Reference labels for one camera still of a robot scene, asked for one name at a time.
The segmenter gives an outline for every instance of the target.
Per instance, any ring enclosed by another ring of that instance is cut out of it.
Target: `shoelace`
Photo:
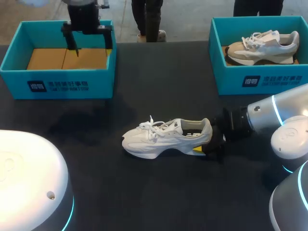
[[[137,128],[149,130],[149,139],[152,140],[153,138],[158,138],[158,135],[164,137],[165,134],[163,133],[163,131],[168,128],[168,125],[165,124],[165,122],[163,121],[157,121],[154,123],[152,116],[150,116],[150,121],[139,124],[139,127]]]
[[[261,41],[259,38],[257,38],[258,35],[260,35],[261,33],[259,32],[256,32],[256,33],[253,33],[250,37],[247,37],[247,38],[244,38],[242,37],[242,40],[243,40],[243,44],[245,46],[245,48],[247,50],[249,50],[249,46],[254,46],[254,45],[258,45],[258,46],[261,46],[261,45],[265,45],[265,43],[263,41]]]

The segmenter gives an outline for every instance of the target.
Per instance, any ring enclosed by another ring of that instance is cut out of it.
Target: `floor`
[[[168,41],[205,40],[212,17],[232,16],[234,0],[164,0],[161,28]],[[102,19],[112,19],[118,42],[135,42],[138,30],[131,0],[110,0],[110,9],[100,10]],[[308,20],[308,1],[284,0],[283,15],[302,15]],[[0,45],[9,44],[20,21],[69,19],[61,0],[41,8],[0,0]]]

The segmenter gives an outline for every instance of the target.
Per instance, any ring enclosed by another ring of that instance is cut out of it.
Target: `person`
[[[166,32],[159,30],[163,0],[132,0],[131,6],[140,34],[137,42],[164,42]]]
[[[283,0],[235,0],[233,16],[280,16]]]

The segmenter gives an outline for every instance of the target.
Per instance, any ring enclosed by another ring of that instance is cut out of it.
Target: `shoe heel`
[[[267,57],[267,60],[270,60],[276,64],[293,64],[293,56],[282,56],[282,55],[274,55]]]

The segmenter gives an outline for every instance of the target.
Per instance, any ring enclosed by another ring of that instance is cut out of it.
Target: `company logo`
[[[28,81],[28,85],[32,92],[46,92],[46,87],[43,81]]]
[[[258,86],[260,76],[245,76],[242,87],[256,87]]]

